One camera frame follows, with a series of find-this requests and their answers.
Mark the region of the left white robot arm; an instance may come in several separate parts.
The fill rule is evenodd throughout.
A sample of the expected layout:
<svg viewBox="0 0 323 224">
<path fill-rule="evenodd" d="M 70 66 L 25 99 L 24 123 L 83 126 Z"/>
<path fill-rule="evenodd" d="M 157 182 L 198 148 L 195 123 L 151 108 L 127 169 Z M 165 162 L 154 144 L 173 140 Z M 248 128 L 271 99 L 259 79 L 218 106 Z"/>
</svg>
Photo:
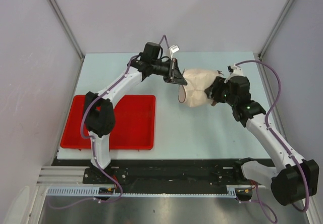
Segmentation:
<svg viewBox="0 0 323 224">
<path fill-rule="evenodd" d="M 167 54 L 160 44 L 148 42 L 143 52 L 130 58 L 125 71 L 109 86 L 97 93 L 85 95 L 81 130 L 88 131 L 91 141 L 91 163 L 97 167 L 94 178 L 100 183 L 107 183 L 112 172 L 106 168 L 110 162 L 110 133 L 116 125 L 114 108 L 132 88 L 150 75 L 162 76 L 164 82 L 187 85 L 178 67 L 174 53 L 179 51 L 177 45 L 168 47 Z"/>
</svg>

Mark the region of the beige mesh laundry bag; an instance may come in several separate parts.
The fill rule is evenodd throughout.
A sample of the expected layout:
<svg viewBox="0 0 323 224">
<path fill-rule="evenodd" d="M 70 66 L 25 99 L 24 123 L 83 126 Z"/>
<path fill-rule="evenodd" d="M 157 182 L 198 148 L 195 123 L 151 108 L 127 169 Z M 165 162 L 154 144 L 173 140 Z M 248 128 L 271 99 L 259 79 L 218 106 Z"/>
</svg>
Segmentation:
<svg viewBox="0 0 323 224">
<path fill-rule="evenodd" d="M 217 102 L 209 99 L 204 91 L 212 85 L 216 77 L 221 76 L 223 73 L 219 70 L 185 69 L 183 77 L 187 81 L 187 85 L 179 86 L 179 103 L 188 107 L 198 107 L 205 104 L 215 106 Z"/>
</svg>

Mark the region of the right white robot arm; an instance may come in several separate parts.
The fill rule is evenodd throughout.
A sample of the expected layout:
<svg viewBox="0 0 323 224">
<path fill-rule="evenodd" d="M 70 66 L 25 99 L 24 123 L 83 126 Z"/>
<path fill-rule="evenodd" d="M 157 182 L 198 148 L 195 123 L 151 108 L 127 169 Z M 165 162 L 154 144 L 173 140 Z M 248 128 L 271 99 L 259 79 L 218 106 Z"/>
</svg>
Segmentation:
<svg viewBox="0 0 323 224">
<path fill-rule="evenodd" d="M 251 99 L 249 90 L 247 77 L 234 76 L 229 80 L 216 77 L 204 91 L 213 101 L 231 107 L 234 119 L 259 141 L 274 164 L 268 167 L 252 158 L 239 160 L 234 164 L 234 181 L 245 184 L 253 180 L 270 188 L 283 206 L 314 196 L 318 186 L 318 164 L 292 149 L 268 121 L 264 108 Z"/>
</svg>

